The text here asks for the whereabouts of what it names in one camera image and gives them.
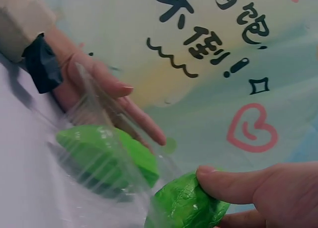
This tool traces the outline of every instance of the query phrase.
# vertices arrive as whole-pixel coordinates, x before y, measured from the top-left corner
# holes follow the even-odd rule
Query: wrist
[[[68,64],[72,56],[80,49],[57,27],[45,32],[44,39],[52,48],[60,67]]]

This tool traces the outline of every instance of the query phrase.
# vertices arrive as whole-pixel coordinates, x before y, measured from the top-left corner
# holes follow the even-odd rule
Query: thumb
[[[253,172],[220,172],[213,167],[200,166],[197,179],[210,196],[232,204],[251,204],[256,190],[271,175],[268,169]]]

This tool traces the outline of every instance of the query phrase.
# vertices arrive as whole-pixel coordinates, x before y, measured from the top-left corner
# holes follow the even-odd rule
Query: green clay
[[[212,228],[226,214],[229,204],[207,195],[195,173],[173,180],[153,197],[172,228]],[[147,217],[145,228],[154,228]]]
[[[118,166],[120,158],[114,154],[116,148],[107,146],[108,142],[114,143],[114,138],[112,136],[103,138],[100,130],[105,128],[97,125],[75,126],[60,131],[56,139],[94,178],[107,185],[127,188],[129,182]],[[147,183],[153,187],[159,179],[155,156],[140,142],[132,139],[129,134],[117,128],[114,131]]]

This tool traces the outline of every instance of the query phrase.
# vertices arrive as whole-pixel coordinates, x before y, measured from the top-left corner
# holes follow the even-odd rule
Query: heart
[[[245,111],[247,111],[249,109],[257,109],[259,111],[259,117],[256,120],[256,122],[254,123],[254,128],[257,130],[265,130],[265,131],[269,132],[269,134],[271,135],[270,141],[264,145],[254,146],[254,145],[250,145],[250,144],[247,144],[245,142],[242,142],[242,141],[238,140],[237,138],[235,138],[235,130],[239,124],[239,121],[240,121],[241,117],[243,116],[243,114],[245,113]],[[251,103],[251,104],[247,104],[247,105],[243,106],[240,110],[238,110],[238,112],[235,114],[235,116],[232,120],[232,123],[230,125],[229,131],[227,134],[227,141],[230,142],[232,145],[240,148],[241,150],[244,150],[247,152],[266,152],[266,151],[270,150],[278,142],[278,133],[272,125],[265,123],[266,118],[267,118],[266,110],[265,110],[264,106],[262,106],[261,104]],[[255,135],[252,135],[251,133],[249,133],[247,128],[248,128],[248,122],[244,121],[244,123],[242,125],[242,131],[243,131],[244,136],[252,141],[257,140],[257,137]]]

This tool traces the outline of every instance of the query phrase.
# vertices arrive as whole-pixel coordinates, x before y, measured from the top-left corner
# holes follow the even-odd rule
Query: white table
[[[49,156],[35,108],[50,120],[61,112],[39,95],[28,73],[0,55],[0,223],[12,228],[59,228]]]

